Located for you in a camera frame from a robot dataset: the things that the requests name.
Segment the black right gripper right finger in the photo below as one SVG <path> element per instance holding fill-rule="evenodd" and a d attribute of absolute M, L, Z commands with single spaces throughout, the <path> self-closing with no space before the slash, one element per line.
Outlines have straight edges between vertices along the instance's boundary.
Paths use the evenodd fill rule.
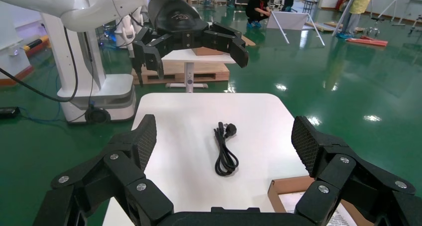
<path fill-rule="evenodd" d="M 296 214 L 322 226 L 346 201 L 375 226 L 421 225 L 422 200 L 410 182 L 362 159 L 305 116 L 294 119 L 291 141 L 314 180 L 296 204 Z"/>

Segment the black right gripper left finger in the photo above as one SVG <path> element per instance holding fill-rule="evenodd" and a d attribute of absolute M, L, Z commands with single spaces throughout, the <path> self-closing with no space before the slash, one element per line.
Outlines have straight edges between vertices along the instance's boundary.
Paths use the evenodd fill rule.
<path fill-rule="evenodd" d="M 143 117 L 134 130 L 114 135 L 95 157 L 51 181 L 36 226 L 85 226 L 98 207 L 115 199 L 136 226 L 156 226 L 173 203 L 145 175 L 157 140 L 156 119 Z"/>

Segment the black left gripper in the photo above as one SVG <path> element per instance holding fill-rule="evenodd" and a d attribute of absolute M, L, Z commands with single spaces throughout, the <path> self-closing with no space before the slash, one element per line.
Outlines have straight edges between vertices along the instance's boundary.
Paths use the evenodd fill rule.
<path fill-rule="evenodd" d="M 140 85 L 143 66 L 164 79 L 162 57 L 173 50 L 206 47 L 229 54 L 241 68 L 247 66 L 242 33 L 219 22 L 209 25 L 185 0 L 149 0 L 148 15 L 156 32 L 142 27 L 132 42 L 131 63 Z"/>

